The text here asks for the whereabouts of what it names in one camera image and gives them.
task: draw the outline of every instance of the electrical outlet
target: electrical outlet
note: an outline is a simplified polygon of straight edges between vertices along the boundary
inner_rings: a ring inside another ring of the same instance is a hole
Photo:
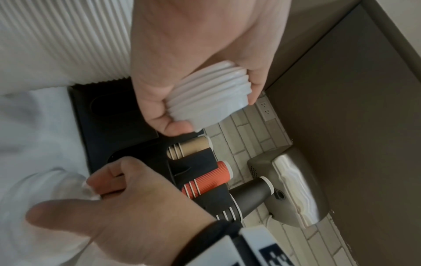
[[[256,105],[265,122],[275,119],[275,113],[267,97],[258,98]]]

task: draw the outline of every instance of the tile wall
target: tile wall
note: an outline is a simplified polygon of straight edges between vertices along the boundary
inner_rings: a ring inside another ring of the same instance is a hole
[[[256,106],[233,113],[205,132],[212,140],[216,158],[231,165],[234,177],[228,183],[230,188],[251,180],[249,158],[292,144],[279,119],[265,122]],[[265,224],[268,215],[262,204],[244,218],[243,224]],[[330,215],[305,230],[275,220],[269,221],[268,229],[296,266],[357,266]]]

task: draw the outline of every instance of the silver appliance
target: silver appliance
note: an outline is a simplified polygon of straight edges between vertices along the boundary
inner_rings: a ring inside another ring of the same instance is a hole
[[[304,155],[295,146],[283,146],[247,162],[253,178],[267,177],[275,192],[264,204],[273,219],[306,228],[329,212],[327,198]]]

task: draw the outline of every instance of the person's right hand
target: person's right hand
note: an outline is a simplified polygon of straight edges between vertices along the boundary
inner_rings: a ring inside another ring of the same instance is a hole
[[[258,98],[283,35],[291,0],[135,0],[131,77],[146,122],[167,136],[192,132],[173,122],[164,99],[182,78],[230,60],[248,70]]]
[[[215,219],[141,161],[124,157],[87,180],[102,201],[53,200],[32,207],[32,225],[90,236],[110,258],[169,266],[184,246]]]

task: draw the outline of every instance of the black wrist strap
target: black wrist strap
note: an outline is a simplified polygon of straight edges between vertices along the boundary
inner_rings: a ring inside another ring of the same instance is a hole
[[[238,236],[241,223],[232,223],[228,221],[216,221],[203,229],[196,235],[175,258],[172,266],[184,266],[200,255],[210,246],[228,235],[231,238]]]

